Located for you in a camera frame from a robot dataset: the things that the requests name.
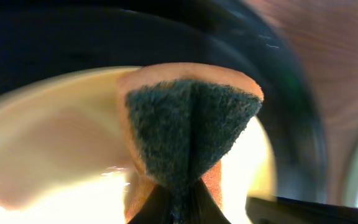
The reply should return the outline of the yellow plate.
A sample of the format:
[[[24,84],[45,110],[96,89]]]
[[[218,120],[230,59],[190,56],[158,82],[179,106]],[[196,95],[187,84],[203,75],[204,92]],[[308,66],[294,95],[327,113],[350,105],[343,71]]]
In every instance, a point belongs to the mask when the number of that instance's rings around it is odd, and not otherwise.
[[[0,98],[0,223],[131,220],[144,183],[122,134],[117,81],[137,69],[85,70]],[[248,198],[275,198],[272,146],[256,115],[202,177],[230,223],[249,223]]]

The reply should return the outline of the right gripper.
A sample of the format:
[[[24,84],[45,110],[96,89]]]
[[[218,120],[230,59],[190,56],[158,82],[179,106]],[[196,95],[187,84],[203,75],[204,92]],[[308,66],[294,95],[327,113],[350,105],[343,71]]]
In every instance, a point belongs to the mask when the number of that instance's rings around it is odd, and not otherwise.
[[[250,197],[246,214],[255,224],[358,224],[358,208],[277,197]]]

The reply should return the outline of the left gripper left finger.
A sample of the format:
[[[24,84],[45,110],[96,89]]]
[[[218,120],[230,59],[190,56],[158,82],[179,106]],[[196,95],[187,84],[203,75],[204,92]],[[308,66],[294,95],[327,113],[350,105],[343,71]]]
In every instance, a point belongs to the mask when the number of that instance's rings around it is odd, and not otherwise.
[[[172,224],[172,195],[156,185],[139,212],[128,224]]]

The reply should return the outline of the green and yellow sponge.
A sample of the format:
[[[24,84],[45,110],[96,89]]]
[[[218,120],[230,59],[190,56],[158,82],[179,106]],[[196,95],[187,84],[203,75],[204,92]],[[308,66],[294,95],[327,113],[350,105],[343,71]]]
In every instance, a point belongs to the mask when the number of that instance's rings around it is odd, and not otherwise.
[[[122,134],[144,183],[131,219],[160,185],[172,195],[173,223],[185,223],[189,188],[231,150],[263,101],[253,79],[215,65],[163,63],[119,77]]]

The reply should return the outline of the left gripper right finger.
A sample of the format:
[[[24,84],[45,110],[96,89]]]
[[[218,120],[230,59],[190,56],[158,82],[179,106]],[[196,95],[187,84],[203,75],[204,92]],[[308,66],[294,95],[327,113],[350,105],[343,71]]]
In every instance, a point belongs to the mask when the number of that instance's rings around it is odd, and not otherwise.
[[[185,223],[231,224],[212,198],[202,179],[197,180],[188,191]]]

